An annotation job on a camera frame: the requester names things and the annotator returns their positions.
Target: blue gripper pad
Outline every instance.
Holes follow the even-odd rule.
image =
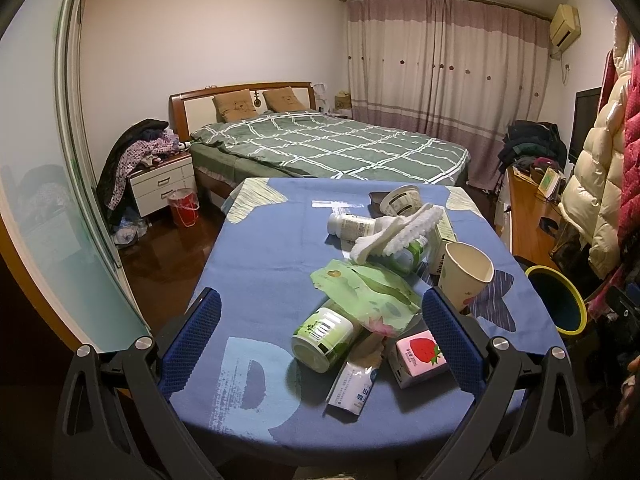
[[[436,339],[460,389],[479,399],[486,387],[482,356],[455,314],[432,288],[422,297],[422,318]]]
[[[162,377],[158,389],[165,399],[179,392],[189,380],[204,347],[220,322],[222,302],[210,290],[193,312],[162,358]]]

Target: brown pillow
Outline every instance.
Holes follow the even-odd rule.
[[[213,102],[225,123],[252,119],[258,116],[251,99],[251,92],[248,89],[214,95]]]
[[[306,110],[306,106],[298,100],[293,93],[293,88],[290,86],[277,88],[275,90],[265,90],[262,92],[262,95],[267,103],[267,108],[274,112],[299,112],[300,110]]]

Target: tv screen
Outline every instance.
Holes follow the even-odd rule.
[[[569,146],[569,161],[574,164],[582,151],[584,139],[587,138],[598,116],[599,101],[600,88],[592,88],[575,95],[574,130]]]

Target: red bucket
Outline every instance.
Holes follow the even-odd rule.
[[[193,189],[185,187],[178,189],[167,197],[169,206],[171,206],[171,215],[174,217],[174,223],[178,227],[194,226],[198,220],[198,196]]]

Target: silver bolt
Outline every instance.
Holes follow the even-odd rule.
[[[497,337],[494,339],[494,348],[497,350],[506,350],[509,348],[509,342],[503,337]]]
[[[554,346],[551,349],[551,355],[556,359],[564,359],[564,357],[566,356],[566,353],[559,346]]]
[[[145,335],[136,341],[136,348],[138,350],[146,350],[152,343],[153,341],[151,341],[151,338]]]
[[[91,347],[89,345],[82,345],[78,350],[76,350],[76,355],[78,357],[87,357],[91,353]]]

